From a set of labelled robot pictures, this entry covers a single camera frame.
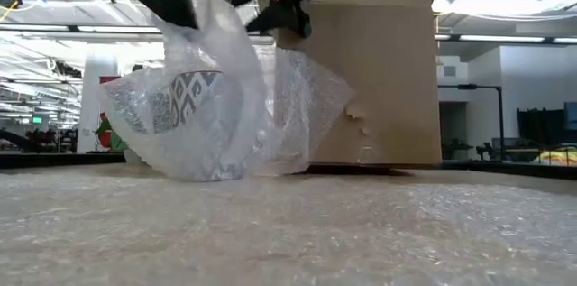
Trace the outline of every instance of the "bubble wrap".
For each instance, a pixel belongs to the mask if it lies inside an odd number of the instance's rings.
[[[411,173],[212,184],[120,164],[2,174],[2,284],[575,284],[575,182]]]
[[[296,51],[260,60],[234,8],[192,0],[199,30],[155,18],[165,68],[103,84],[111,126],[143,161],[181,180],[235,180],[245,172],[304,170],[352,97],[346,83]],[[282,120],[267,110],[265,75],[284,87]]]

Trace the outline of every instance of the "ceiling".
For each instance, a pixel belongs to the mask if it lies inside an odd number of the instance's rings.
[[[538,16],[522,13],[519,16],[515,12],[511,15],[501,11],[511,7],[518,10],[525,5],[517,7],[505,0],[503,5],[497,6],[498,16],[490,16],[489,20],[482,10],[466,12],[456,9],[456,6],[462,6],[464,0],[435,0],[435,4],[439,4],[439,1],[447,7],[450,5],[448,9],[441,7],[436,10],[439,13],[438,30],[442,33],[577,36],[577,17],[574,17],[577,8],[574,5],[545,9]],[[487,7],[495,9],[495,1],[499,0],[490,1]],[[545,0],[531,0],[527,3],[535,6],[540,1]],[[248,22],[256,15],[257,5],[245,5],[238,12]],[[134,64],[162,66],[161,35],[152,28],[149,33],[138,34],[130,29],[151,27],[150,18],[150,11],[137,0],[23,0],[23,5],[5,14],[5,19],[0,22],[0,120],[8,118],[8,113],[20,113],[23,110],[30,112],[42,100],[56,105],[52,106],[54,111],[79,112],[81,81],[55,71],[56,61],[82,72],[88,52],[93,49],[109,49],[122,55],[122,70],[126,73],[132,70]],[[6,29],[6,25],[15,24],[54,24],[55,27],[53,30],[36,30],[31,26],[18,31]],[[59,25],[73,25],[75,28],[82,25],[107,25],[114,28],[109,28],[111,32],[91,32],[89,29],[61,32]],[[474,53],[472,49],[482,50],[488,45],[461,43],[462,47],[442,48],[442,53],[471,54]]]

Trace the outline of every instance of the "cardboard box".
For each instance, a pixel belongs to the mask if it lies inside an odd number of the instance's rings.
[[[432,0],[312,0],[313,34],[277,32],[344,78],[355,99],[315,161],[431,164],[441,161]],[[282,100],[276,111],[281,111]]]

